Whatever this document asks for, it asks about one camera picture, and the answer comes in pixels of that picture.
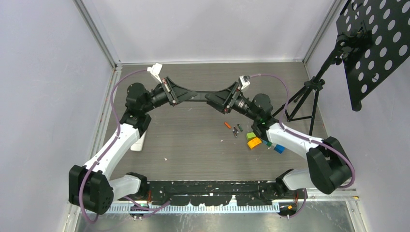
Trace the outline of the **black remote control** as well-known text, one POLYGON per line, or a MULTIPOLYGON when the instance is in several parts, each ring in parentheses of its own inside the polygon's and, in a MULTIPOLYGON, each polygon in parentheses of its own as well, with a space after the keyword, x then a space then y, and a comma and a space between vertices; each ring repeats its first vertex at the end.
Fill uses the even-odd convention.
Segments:
POLYGON ((207 95, 212 94, 213 91, 197 91, 196 93, 197 94, 195 96, 187 99, 187 102, 207 102, 207 95))

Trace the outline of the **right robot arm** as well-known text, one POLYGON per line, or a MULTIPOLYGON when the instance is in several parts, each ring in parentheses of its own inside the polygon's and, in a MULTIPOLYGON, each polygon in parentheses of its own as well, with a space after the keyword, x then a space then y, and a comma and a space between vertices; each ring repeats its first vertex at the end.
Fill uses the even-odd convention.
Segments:
POLYGON ((252 119, 251 128, 257 137, 282 145, 306 160, 305 170, 290 170, 276 179, 278 196, 286 199, 295 190, 307 188, 331 194, 354 182, 354 168, 340 142, 334 137, 312 137, 280 123, 271 115, 273 106, 268 95, 260 93, 250 100, 235 82, 226 89, 207 93, 205 98, 223 114, 235 110, 252 119))

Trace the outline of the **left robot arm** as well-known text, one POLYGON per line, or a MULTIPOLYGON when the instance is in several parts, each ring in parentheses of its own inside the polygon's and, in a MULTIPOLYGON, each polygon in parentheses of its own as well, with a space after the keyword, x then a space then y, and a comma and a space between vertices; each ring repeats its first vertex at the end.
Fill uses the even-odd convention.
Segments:
POLYGON ((148 91, 141 83, 127 88, 126 110, 117 129, 102 149, 84 165, 69 171, 69 202, 98 215, 104 214, 113 201, 126 196, 143 200, 148 194, 147 178, 129 172, 112 180, 113 170, 125 153, 147 131, 151 122, 149 111, 166 103, 175 106, 197 95, 166 77, 148 91))

